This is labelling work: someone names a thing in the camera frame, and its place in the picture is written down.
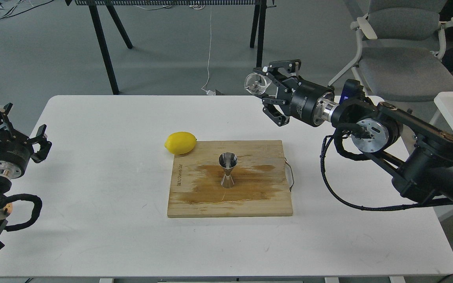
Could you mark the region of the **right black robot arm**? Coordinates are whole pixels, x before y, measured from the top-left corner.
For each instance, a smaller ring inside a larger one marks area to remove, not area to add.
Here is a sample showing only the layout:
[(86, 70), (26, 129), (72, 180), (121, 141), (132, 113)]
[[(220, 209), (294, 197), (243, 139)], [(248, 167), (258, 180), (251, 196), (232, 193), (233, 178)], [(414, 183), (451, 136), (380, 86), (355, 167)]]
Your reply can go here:
[[(401, 211), (453, 205), (453, 134), (387, 103), (374, 103), (356, 79), (348, 79), (340, 100), (334, 88), (305, 80), (301, 61), (274, 61), (247, 75), (244, 88), (262, 100), (263, 112), (279, 127), (290, 118), (318, 127), (329, 122), (334, 131), (320, 151), (320, 171), (329, 192), (342, 204), (361, 211)], [(372, 161), (392, 180), (408, 205), (367, 207), (339, 197), (326, 176), (330, 145), (346, 159)]]

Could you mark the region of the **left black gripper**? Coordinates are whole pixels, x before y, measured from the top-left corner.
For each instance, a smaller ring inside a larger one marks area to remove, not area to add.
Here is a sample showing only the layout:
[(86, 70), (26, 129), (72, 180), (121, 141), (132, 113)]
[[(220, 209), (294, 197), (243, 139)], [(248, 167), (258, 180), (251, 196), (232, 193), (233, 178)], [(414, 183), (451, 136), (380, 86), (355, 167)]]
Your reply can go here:
[[(45, 134), (47, 128), (45, 124), (39, 127), (34, 138), (26, 140), (26, 145), (14, 140), (14, 128), (8, 118), (12, 107), (13, 104), (8, 103), (0, 108), (0, 170), (7, 171), (7, 179), (23, 176), (30, 159), (34, 163), (41, 163), (52, 148), (52, 142), (47, 140)], [(34, 144), (39, 145), (37, 152), (34, 151)]]

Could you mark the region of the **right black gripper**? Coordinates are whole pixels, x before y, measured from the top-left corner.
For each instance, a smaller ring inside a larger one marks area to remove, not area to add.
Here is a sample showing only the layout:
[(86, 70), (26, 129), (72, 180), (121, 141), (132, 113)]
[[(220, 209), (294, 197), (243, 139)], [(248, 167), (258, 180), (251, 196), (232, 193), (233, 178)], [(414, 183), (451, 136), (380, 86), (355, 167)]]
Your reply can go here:
[(293, 59), (272, 61), (267, 66), (253, 69), (253, 72), (268, 77), (282, 91), (293, 93), (290, 99), (262, 98), (263, 112), (279, 127), (288, 124), (290, 117), (312, 127), (320, 126), (324, 120), (317, 105), (322, 99), (333, 101), (335, 98), (331, 88), (300, 79), (301, 65), (300, 59)]

